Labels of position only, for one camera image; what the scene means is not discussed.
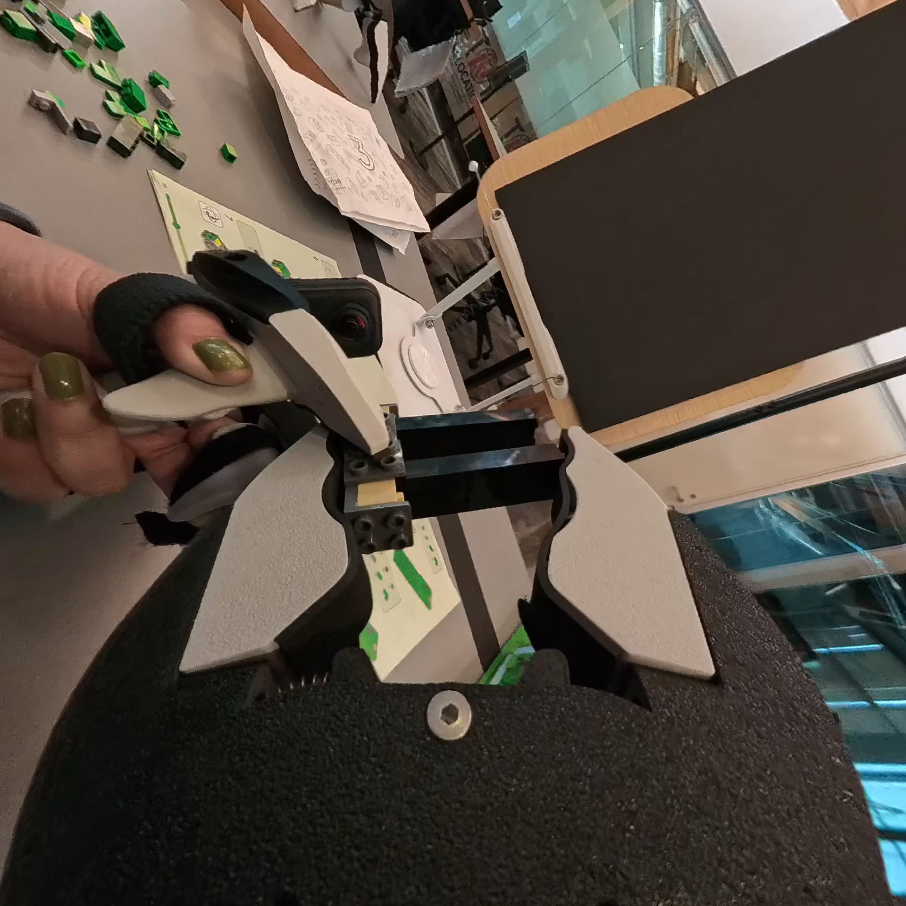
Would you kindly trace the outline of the grey desk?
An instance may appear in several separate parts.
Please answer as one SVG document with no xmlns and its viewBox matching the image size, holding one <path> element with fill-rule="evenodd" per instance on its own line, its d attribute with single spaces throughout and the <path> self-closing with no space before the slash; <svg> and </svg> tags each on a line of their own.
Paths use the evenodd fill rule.
<svg viewBox="0 0 906 906">
<path fill-rule="evenodd" d="M 237 18 L 221 2 L 87 2 L 118 28 L 119 71 L 151 69 L 174 90 L 187 154 L 184 186 L 367 274 L 363 233 L 316 198 L 295 166 L 269 84 Z M 27 105 L 30 89 L 58 94 L 104 132 L 103 87 L 91 74 L 2 33 L 2 197 L 51 241 L 127 273 L 176 273 L 148 169 L 66 137 Z M 64 515 L 2 505 L 2 782 L 26 783 L 53 724 L 93 656 L 166 569 L 173 548 L 141 538 L 133 516 L 162 500 L 145 475 L 120 495 Z"/>
</svg>

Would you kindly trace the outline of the black and tan brick assembly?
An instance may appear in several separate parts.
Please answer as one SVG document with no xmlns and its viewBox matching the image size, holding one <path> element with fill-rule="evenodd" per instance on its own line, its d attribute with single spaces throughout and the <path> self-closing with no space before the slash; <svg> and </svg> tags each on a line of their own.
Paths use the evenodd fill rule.
<svg viewBox="0 0 906 906">
<path fill-rule="evenodd" d="M 350 549 L 369 555 L 413 543 L 415 519 L 552 500 L 565 455 L 536 439 L 530 411 L 385 417 L 392 445 L 371 456 L 334 432 L 334 502 Z"/>
</svg>

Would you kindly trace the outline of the person's left hand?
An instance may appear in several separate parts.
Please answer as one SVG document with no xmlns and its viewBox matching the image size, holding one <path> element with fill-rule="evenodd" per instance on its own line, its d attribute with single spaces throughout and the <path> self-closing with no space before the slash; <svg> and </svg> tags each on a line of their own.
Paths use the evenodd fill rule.
<svg viewBox="0 0 906 906">
<path fill-rule="evenodd" d="M 238 317 L 193 283 L 120 276 L 2 224 L 2 492 L 28 504 L 113 495 L 140 462 L 170 494 L 232 420 L 123 435 L 101 404 L 101 376 L 143 380 L 176 369 L 237 386 L 252 376 L 250 343 Z"/>
</svg>

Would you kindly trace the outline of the pile of green bricks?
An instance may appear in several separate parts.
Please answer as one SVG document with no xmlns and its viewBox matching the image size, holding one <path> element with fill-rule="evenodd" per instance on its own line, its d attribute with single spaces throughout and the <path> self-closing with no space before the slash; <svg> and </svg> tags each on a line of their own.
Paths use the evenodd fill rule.
<svg viewBox="0 0 906 906">
<path fill-rule="evenodd" d="M 222 2 L 2 2 L 2 186 L 137 159 L 237 176 L 247 102 Z"/>
</svg>

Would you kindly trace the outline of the green cardboard box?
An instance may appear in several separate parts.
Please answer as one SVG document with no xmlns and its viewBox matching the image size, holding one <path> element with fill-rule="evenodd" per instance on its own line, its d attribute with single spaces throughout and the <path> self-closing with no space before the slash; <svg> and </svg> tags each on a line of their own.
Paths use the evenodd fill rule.
<svg viewBox="0 0 906 906">
<path fill-rule="evenodd" d="M 486 669 L 478 684 L 503 687 L 518 685 L 535 653 L 525 626 L 520 623 Z"/>
</svg>

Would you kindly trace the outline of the black pole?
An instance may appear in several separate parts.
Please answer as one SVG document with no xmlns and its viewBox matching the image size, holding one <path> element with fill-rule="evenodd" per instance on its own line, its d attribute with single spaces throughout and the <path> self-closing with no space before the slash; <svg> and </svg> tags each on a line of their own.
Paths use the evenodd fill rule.
<svg viewBox="0 0 906 906">
<path fill-rule="evenodd" d="M 685 428 L 673 434 L 652 439 L 648 442 L 624 448 L 615 453 L 623 462 L 660 454 L 662 452 L 686 446 L 701 439 L 760 422 L 788 412 L 833 400 L 837 397 L 870 388 L 889 379 L 902 377 L 905 374 L 905 358 L 888 361 L 872 368 L 856 372 L 838 379 L 813 386 L 802 391 L 763 402 L 750 409 L 727 414 L 718 419 Z"/>
</svg>

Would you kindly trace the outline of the wood framed black screen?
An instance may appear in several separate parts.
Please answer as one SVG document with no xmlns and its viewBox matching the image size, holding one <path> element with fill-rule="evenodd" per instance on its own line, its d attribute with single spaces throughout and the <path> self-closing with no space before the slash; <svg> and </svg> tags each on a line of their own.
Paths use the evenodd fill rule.
<svg viewBox="0 0 906 906">
<path fill-rule="evenodd" d="M 904 2 L 692 100 L 638 92 L 493 164 L 479 205 L 563 428 L 745 424 L 904 327 Z"/>
</svg>

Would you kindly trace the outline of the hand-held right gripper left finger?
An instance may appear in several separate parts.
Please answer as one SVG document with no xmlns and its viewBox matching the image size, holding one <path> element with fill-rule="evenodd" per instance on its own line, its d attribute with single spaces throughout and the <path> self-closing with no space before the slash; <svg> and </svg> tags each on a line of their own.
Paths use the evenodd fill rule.
<svg viewBox="0 0 906 906">
<path fill-rule="evenodd" d="M 265 468 L 233 506 L 190 631 L 185 674 L 279 653 L 300 678 L 323 677 L 359 647 L 372 597 L 338 504 L 342 470 L 325 430 Z"/>
</svg>

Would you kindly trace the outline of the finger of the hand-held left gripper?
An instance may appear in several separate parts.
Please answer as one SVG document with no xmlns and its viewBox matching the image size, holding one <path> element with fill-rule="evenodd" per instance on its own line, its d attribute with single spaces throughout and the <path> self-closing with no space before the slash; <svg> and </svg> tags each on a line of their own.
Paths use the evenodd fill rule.
<svg viewBox="0 0 906 906">
<path fill-rule="evenodd" d="M 269 353 L 287 379 L 294 402 L 371 456 L 390 449 L 379 404 L 362 389 L 344 351 L 309 311 L 270 317 Z"/>
</svg>

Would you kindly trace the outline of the green instruction booklet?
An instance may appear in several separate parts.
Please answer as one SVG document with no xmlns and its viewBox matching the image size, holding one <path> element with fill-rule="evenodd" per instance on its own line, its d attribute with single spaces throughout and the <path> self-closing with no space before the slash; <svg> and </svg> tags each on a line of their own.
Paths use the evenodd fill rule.
<svg viewBox="0 0 906 906">
<path fill-rule="evenodd" d="M 255 252 L 284 277 L 340 276 L 333 258 L 179 185 L 170 176 L 155 170 L 150 170 L 149 176 L 168 237 L 182 265 L 187 265 L 195 252 L 229 248 Z M 459 394 L 436 334 L 428 339 L 428 353 L 436 370 L 434 399 L 414 388 L 398 357 L 403 330 L 425 309 L 395 289 L 379 282 L 376 286 L 383 341 L 373 363 L 363 365 L 364 377 L 376 379 L 377 368 L 382 368 L 387 387 L 393 389 L 391 401 L 403 417 L 453 412 L 459 406 Z M 441 540 L 436 523 L 420 519 L 414 523 L 413 546 L 364 557 L 373 610 L 361 633 L 360 646 L 381 680 L 431 681 L 427 667 L 440 666 L 441 661 L 432 657 L 419 660 L 413 651 L 424 640 L 436 638 L 437 627 L 450 614 L 465 616 Z"/>
</svg>

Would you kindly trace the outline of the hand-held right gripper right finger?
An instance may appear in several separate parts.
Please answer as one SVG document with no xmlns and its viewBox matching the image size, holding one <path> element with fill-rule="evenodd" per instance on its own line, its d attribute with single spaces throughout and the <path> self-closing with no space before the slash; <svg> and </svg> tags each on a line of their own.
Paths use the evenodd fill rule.
<svg viewBox="0 0 906 906">
<path fill-rule="evenodd" d="M 552 530 L 519 606 L 536 651 L 559 651 L 577 686 L 631 686 L 641 668 L 716 675 L 671 512 L 579 427 L 561 437 Z"/>
</svg>

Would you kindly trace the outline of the folded white paper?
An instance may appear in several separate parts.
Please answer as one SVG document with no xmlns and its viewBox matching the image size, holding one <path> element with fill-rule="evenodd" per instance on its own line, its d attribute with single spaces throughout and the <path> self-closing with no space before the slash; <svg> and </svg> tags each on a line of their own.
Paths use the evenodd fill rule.
<svg viewBox="0 0 906 906">
<path fill-rule="evenodd" d="M 294 71 L 256 30 L 243 36 L 274 91 L 296 164 L 311 189 L 401 253 L 429 232 L 414 189 L 370 113 Z"/>
</svg>

